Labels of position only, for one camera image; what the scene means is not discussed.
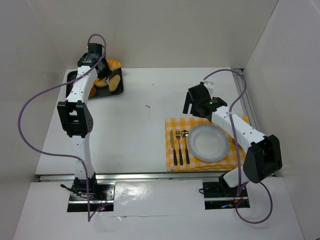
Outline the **striped triangular bread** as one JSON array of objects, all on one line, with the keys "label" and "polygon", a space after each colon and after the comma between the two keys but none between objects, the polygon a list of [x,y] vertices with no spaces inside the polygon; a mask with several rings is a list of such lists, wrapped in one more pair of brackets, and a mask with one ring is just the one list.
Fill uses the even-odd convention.
[{"label": "striped triangular bread", "polygon": [[120,69],[122,67],[122,63],[117,61],[117,60],[113,60],[113,59],[108,59],[107,60],[107,64],[109,69],[113,72],[117,69]]}]

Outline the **silver metal tongs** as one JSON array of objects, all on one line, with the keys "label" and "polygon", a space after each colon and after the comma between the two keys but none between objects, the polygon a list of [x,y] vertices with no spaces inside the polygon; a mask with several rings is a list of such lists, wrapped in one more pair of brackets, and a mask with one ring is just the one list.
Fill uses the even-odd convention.
[{"label": "silver metal tongs", "polygon": [[113,76],[111,75],[111,76],[106,77],[106,78],[104,79],[105,84],[106,84],[107,86],[110,84],[110,81],[111,81],[112,78],[113,78]]}]

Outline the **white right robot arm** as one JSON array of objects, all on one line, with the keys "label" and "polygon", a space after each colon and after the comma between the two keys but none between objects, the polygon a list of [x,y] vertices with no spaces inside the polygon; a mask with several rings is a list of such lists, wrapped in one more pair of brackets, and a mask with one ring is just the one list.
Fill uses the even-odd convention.
[{"label": "white right robot arm", "polygon": [[219,183],[234,188],[249,182],[258,184],[283,167],[280,141],[275,135],[267,136],[236,115],[228,104],[213,97],[213,87],[200,83],[188,89],[183,107],[184,114],[205,118],[227,132],[245,153],[243,165],[219,177]]}]

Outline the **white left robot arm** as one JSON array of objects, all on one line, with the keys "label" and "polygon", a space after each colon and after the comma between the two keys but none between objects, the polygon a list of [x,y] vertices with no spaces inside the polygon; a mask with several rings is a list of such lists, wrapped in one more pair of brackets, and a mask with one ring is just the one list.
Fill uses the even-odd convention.
[{"label": "white left robot arm", "polygon": [[93,130],[93,117],[87,102],[94,81],[106,77],[111,71],[105,58],[105,48],[99,43],[89,43],[85,53],[77,63],[77,77],[65,101],[57,104],[58,115],[63,130],[70,138],[74,154],[80,160],[75,164],[74,191],[95,195],[99,191],[96,173],[90,154],[90,133]]}]

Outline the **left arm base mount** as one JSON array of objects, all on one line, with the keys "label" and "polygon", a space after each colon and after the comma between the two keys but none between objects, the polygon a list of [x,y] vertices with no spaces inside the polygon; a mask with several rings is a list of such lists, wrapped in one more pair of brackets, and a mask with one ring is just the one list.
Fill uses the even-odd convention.
[{"label": "left arm base mount", "polygon": [[[72,187],[61,184],[65,190],[70,192],[67,212],[82,213],[88,211],[87,194],[76,192]],[[89,194],[90,212],[113,212],[115,198],[115,183],[99,184],[97,193]]]}]

